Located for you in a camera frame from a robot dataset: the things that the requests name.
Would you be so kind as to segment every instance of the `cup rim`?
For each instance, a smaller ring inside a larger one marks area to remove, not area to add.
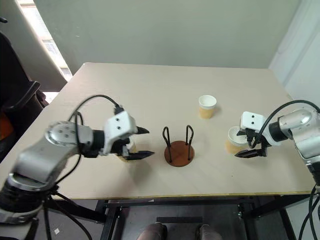
[[[210,100],[211,102],[208,104],[204,104],[204,98],[206,98],[207,100]],[[216,104],[217,104],[217,99],[212,96],[212,95],[202,95],[199,97],[198,99],[199,101],[199,105],[200,107],[203,107],[203,108],[213,108]]]
[[[229,130],[228,130],[228,140],[233,144],[233,145],[235,145],[235,146],[237,146],[237,147],[241,147],[241,146],[245,146],[245,145],[247,145],[248,144],[248,142],[246,141],[246,142],[238,142],[238,141],[235,141],[232,137],[231,137],[231,131],[233,130],[233,129],[238,129],[238,130],[240,130],[240,127],[238,127],[238,126],[233,126],[233,127],[231,127]]]

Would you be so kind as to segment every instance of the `black cable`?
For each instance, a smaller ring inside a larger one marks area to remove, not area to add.
[[[72,201],[70,198],[67,198],[65,195],[61,194],[60,192],[54,192],[52,195],[57,195],[57,196],[59,196],[60,198],[66,200],[68,203],[79,207],[78,204],[76,204],[74,201]]]
[[[115,107],[119,107],[119,104],[116,103],[116,101],[114,101],[111,97],[109,97],[109,96],[107,96],[107,95],[103,95],[103,94],[93,95],[93,96],[90,96],[90,97],[86,98],[85,100],[83,100],[83,101],[75,108],[75,110],[73,111],[72,115],[69,117],[68,121],[71,121],[74,113],[77,112],[77,111],[82,107],[83,104],[85,104],[86,102],[88,102],[89,100],[94,99],[94,98],[104,98],[104,99],[107,99],[107,100],[109,100],[110,102],[112,102]]]
[[[44,213],[44,226],[45,226],[46,238],[47,238],[47,240],[52,240],[51,231],[50,231],[48,208],[47,208],[47,197],[44,200],[43,213]]]
[[[320,196],[318,196],[316,198],[316,200],[314,201],[313,205],[312,205],[312,212],[314,211],[314,209],[316,208],[317,204],[319,203],[320,201]],[[303,220],[303,223],[301,225],[301,228],[300,228],[300,233],[299,233],[299,238],[298,240],[302,240],[302,235],[304,234],[304,231],[305,231],[305,227],[306,227],[306,224],[309,220],[309,212],[307,213],[307,215],[305,216],[304,220]]]
[[[64,180],[66,177],[68,177],[70,174],[73,173],[73,171],[78,167],[80,161],[81,161],[81,157],[82,157],[82,144],[80,144],[80,140],[79,140],[79,129],[78,129],[78,117],[80,118],[80,123],[81,125],[84,124],[84,118],[82,116],[82,114],[78,111],[74,112],[73,114],[74,116],[74,130],[75,130],[75,139],[76,139],[76,145],[78,147],[78,152],[79,152],[79,157],[76,161],[76,164],[73,166],[73,168],[67,172],[63,177],[61,177],[59,180],[57,180],[55,182],[55,185],[58,185],[62,180]]]
[[[318,240],[317,234],[316,234],[316,231],[315,231],[314,218],[312,216],[312,212],[313,212],[312,203],[313,203],[315,192],[316,192],[316,185],[314,185],[314,187],[313,187],[313,189],[311,191],[310,198],[309,198],[309,221],[310,221],[310,228],[311,228],[311,232],[312,232],[312,235],[313,235],[313,239],[314,240]]]
[[[258,142],[260,141],[260,138],[262,136],[262,133],[264,132],[266,126],[268,125],[268,123],[270,122],[270,120],[282,109],[284,109],[285,107],[292,105],[292,104],[308,104],[312,107],[314,107],[318,113],[320,113],[320,108],[315,105],[313,102],[307,101],[307,100],[293,100],[293,101],[289,101],[283,105],[281,105],[280,107],[278,107],[276,110],[274,110],[270,116],[265,120],[264,124],[262,125],[260,132],[258,133],[258,135],[254,138],[254,142],[253,144],[251,144],[251,141],[249,141],[249,147],[251,149],[254,149],[256,147],[256,145],[258,144]]]
[[[50,196],[50,200],[56,205],[56,207],[59,209],[60,212],[62,212],[64,215],[66,215],[68,218],[74,221],[74,223],[77,224],[84,231],[85,235],[88,237],[89,240],[92,240],[90,233],[85,228],[85,226],[82,225],[81,222],[79,222],[74,216],[72,216],[69,212],[67,212],[64,208],[62,208],[56,201],[52,199],[51,196]]]

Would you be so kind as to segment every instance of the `black chair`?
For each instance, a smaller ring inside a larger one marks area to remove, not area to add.
[[[0,162],[48,105],[39,87],[39,82],[29,79],[10,41],[0,32],[0,109],[14,129],[11,140],[0,140]]]

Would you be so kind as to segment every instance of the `black metal bar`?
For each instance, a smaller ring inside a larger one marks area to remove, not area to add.
[[[247,218],[257,218],[259,216],[263,216],[269,213],[272,213],[276,210],[280,210],[286,206],[291,204],[297,203],[303,199],[308,198],[310,195],[303,194],[303,195],[284,195],[275,199],[271,202],[268,202],[260,207],[257,207],[249,212],[245,213]]]
[[[285,229],[285,232],[286,232],[288,239],[289,240],[297,240],[287,211],[285,209],[281,209],[279,211],[279,213],[280,213],[280,216],[281,216],[281,219],[283,222],[283,226],[284,226],[284,229]]]
[[[105,214],[107,208],[106,204],[108,203],[108,200],[98,200],[95,206],[95,211],[101,214]]]
[[[202,216],[158,216],[156,221],[162,224],[197,224],[202,223]]]
[[[102,222],[102,223],[106,221],[106,215],[100,212],[88,209],[83,206],[79,206],[79,205],[76,206],[64,200],[54,200],[54,201],[57,201],[59,206],[61,206],[63,209],[65,209],[75,217],[80,217],[87,220],[93,220],[93,221]],[[47,207],[52,210],[60,211],[59,208],[57,208],[56,204],[54,204],[54,202],[51,202],[51,201],[47,203]]]
[[[251,204],[254,203],[254,199],[240,198],[240,199],[154,199],[153,201],[139,201],[139,202],[108,202],[106,208],[115,207],[138,207],[138,206],[180,206],[180,205],[237,205],[240,203]]]
[[[34,240],[36,237],[38,226],[39,226],[39,219],[36,217],[32,218],[30,229],[29,229],[27,235],[25,236],[24,240]]]
[[[116,221],[119,216],[119,207],[112,207],[109,208],[108,213],[106,215],[106,220],[104,223],[104,227],[102,230],[101,238],[100,240],[111,240],[112,235],[114,233]]]
[[[191,137],[190,137],[190,140],[189,140],[189,143],[188,143],[188,129],[191,130]],[[192,139],[194,138],[194,130],[192,129],[192,127],[190,125],[187,125],[186,126],[186,134],[185,134],[185,145],[188,145],[188,160],[190,161],[190,148],[191,148],[191,142],[192,142]]]
[[[253,218],[247,218],[243,215],[243,213],[250,211],[253,209],[253,203],[241,203],[238,205],[239,211],[241,213],[241,217],[243,219],[244,223],[244,228],[245,228],[245,234],[246,234],[246,239],[247,240],[257,240],[258,235],[256,231],[256,224],[255,224],[255,219]]]
[[[128,216],[129,211],[130,211],[129,207],[119,209],[119,214],[118,214],[119,217],[116,221],[116,225],[113,231],[113,240],[122,239],[123,231],[126,224],[126,216]]]
[[[171,162],[172,162],[171,150],[170,150],[171,144],[170,144],[169,128],[168,128],[167,126],[165,126],[165,127],[163,128],[162,136],[163,136],[164,141],[165,141],[165,143],[166,143],[166,146],[167,146],[167,148],[168,148],[169,156],[170,156],[170,163],[171,163]]]

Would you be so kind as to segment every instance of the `window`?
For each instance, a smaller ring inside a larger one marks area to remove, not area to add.
[[[42,40],[53,62],[61,69],[61,72],[66,81],[69,81],[72,74],[68,68],[68,65],[62,57],[55,41],[53,40],[50,32],[47,29],[45,22],[43,21],[35,3],[33,0],[18,0],[19,5],[22,8],[22,12],[29,24],[33,27],[35,33]],[[44,92],[46,95],[46,101],[51,102],[58,92]]]

